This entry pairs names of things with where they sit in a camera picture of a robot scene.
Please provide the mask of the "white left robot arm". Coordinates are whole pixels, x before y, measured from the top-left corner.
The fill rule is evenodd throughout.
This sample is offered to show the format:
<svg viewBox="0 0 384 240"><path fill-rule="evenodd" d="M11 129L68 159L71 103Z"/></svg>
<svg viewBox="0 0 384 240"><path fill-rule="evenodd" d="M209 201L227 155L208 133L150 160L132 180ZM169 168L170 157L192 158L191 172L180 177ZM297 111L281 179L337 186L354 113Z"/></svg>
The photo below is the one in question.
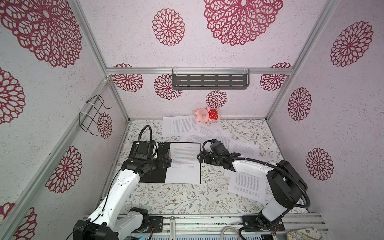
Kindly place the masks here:
<svg viewBox="0 0 384 240"><path fill-rule="evenodd" d="M75 240L124 240L133 232L152 231L145 209L133 208L119 219L129 194L150 172L171 166L170 144L138 142L113 179L106 197L86 220L78 220L70 234Z"/></svg>

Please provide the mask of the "teal folder with black inside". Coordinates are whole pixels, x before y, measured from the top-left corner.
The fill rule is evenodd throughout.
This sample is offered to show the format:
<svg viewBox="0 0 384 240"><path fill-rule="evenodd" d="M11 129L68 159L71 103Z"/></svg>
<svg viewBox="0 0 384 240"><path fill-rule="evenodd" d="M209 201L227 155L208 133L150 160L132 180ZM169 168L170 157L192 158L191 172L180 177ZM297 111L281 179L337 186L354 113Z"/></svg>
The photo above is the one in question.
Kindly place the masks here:
<svg viewBox="0 0 384 240"><path fill-rule="evenodd" d="M123 168L138 173L141 183L200 184L200 150L200 143L134 141Z"/></svg>

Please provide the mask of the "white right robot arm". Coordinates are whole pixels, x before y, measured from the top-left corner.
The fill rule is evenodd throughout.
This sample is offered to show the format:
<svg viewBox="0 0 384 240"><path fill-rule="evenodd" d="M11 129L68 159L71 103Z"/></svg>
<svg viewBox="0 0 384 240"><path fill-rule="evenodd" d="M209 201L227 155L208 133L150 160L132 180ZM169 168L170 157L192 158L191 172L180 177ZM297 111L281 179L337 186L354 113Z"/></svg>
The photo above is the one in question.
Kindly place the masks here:
<svg viewBox="0 0 384 240"><path fill-rule="evenodd" d="M269 184L273 197L256 218L256 222L261 226L278 222L294 208L308 209L311 206L307 184L285 160L267 163L247 158L240 153L230 153L224 144L216 139L203 143L197 160L234 173L260 178Z"/></svg>

